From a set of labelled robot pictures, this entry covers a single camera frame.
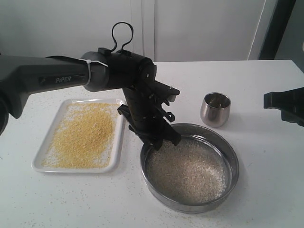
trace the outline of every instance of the black cable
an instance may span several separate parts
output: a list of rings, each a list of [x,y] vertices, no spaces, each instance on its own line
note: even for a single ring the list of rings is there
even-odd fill
[[[121,49],[122,51],[124,50],[124,49],[123,49],[124,46],[126,46],[127,44],[129,44],[129,43],[132,41],[132,39],[133,39],[134,29],[133,29],[133,26],[132,26],[132,25],[130,25],[130,24],[127,23],[127,22],[123,22],[123,21],[114,24],[114,26],[113,26],[113,28],[112,28],[112,38],[113,38],[113,41],[114,41],[114,48],[110,50],[111,52],[115,51],[116,48],[117,48],[117,41],[116,41],[116,39],[115,39],[115,37],[114,37],[113,32],[114,32],[114,28],[116,27],[116,25],[119,25],[119,24],[125,24],[125,25],[129,26],[130,29],[131,29],[131,34],[132,34],[131,39],[130,39],[127,43],[124,43],[124,44],[122,45],[122,49]]]

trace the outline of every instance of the yellow grain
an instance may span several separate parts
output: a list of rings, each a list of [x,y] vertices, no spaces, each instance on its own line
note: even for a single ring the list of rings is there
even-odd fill
[[[42,166],[68,169],[106,167],[110,153],[106,157],[102,155],[111,147],[114,137],[115,123],[110,111],[113,105],[118,107],[107,103],[70,104],[67,107],[70,111],[55,130]]]

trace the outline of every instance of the bowl rim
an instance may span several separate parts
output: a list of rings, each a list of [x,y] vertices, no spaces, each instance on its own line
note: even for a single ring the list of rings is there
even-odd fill
[[[236,184],[237,184],[237,181],[238,181],[238,178],[239,178],[239,162],[238,162],[238,157],[234,151],[234,149],[232,148],[232,146],[221,136],[219,135],[218,133],[216,133],[215,131],[209,129],[209,128],[206,128],[206,127],[203,127],[203,126],[200,126],[200,125],[197,125],[197,124],[193,124],[193,123],[175,123],[175,124],[172,124],[171,125],[172,127],[183,127],[183,126],[192,126],[192,127],[198,127],[198,128],[202,128],[204,130],[207,130],[209,132],[211,132],[212,134],[214,134],[216,137],[219,137],[224,143],[227,144],[227,146],[230,148],[235,160],[236,160],[236,175],[235,175],[235,183],[229,188],[228,191],[225,191],[225,194],[221,195],[220,197],[216,198],[216,199],[213,199],[211,201],[207,201],[207,202],[203,202],[203,203],[195,203],[195,204],[185,204],[185,203],[181,203],[181,202],[178,202],[176,200],[173,200],[167,196],[165,196],[164,194],[162,194],[159,190],[157,190],[154,185],[149,181],[145,171],[144,171],[144,166],[146,164],[146,159],[148,157],[148,154],[150,153],[150,150],[153,149],[153,147],[151,145],[143,145],[142,146],[142,151],[141,151],[141,155],[140,155],[140,163],[141,163],[141,170],[142,170],[142,174],[143,174],[143,177],[144,177],[144,180],[146,182],[146,184],[149,184],[151,188],[153,188],[153,190],[155,192],[157,192],[161,197],[165,198],[166,200],[174,203],[174,204],[179,204],[179,205],[183,205],[183,206],[191,206],[191,207],[203,207],[203,206],[209,206],[211,204],[216,204],[216,203],[219,203],[220,201],[224,200],[231,192],[232,190],[235,188]],[[144,151],[147,151],[146,153],[146,156],[144,158],[144,162],[143,161],[143,152]]]

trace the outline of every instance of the white tray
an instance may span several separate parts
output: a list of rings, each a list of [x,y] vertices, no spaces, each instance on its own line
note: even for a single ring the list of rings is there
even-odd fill
[[[110,152],[110,162],[109,165],[104,168],[93,168],[93,169],[62,169],[62,168],[50,168],[42,166],[42,160],[46,157],[48,148],[52,142],[54,132],[58,127],[60,121],[66,114],[67,106],[71,103],[109,103],[109,104],[125,104],[123,100],[120,99],[69,99],[62,103],[60,106],[53,123],[51,124],[50,129],[47,132],[47,135],[38,150],[34,161],[31,166],[33,170],[38,172],[65,172],[65,173],[103,173],[108,172],[112,168],[115,167],[119,156],[121,144],[123,141],[123,126],[124,126],[124,117],[122,115],[118,115],[116,119],[116,126],[114,132],[113,146],[112,151]]]

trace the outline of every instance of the white table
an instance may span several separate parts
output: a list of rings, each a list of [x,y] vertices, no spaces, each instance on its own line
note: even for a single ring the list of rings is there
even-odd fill
[[[30,96],[20,119],[0,137],[0,227],[301,227],[304,223],[304,128],[263,109],[263,94],[304,86],[291,61],[158,63],[157,79],[180,90],[170,107],[175,123],[204,125],[200,105],[219,91],[232,100],[216,132],[235,149],[240,178],[223,205],[186,215],[159,203],[140,172],[141,141],[125,130],[120,164],[106,175],[35,172],[33,160],[60,106],[69,98],[123,98],[121,90],[83,87]]]

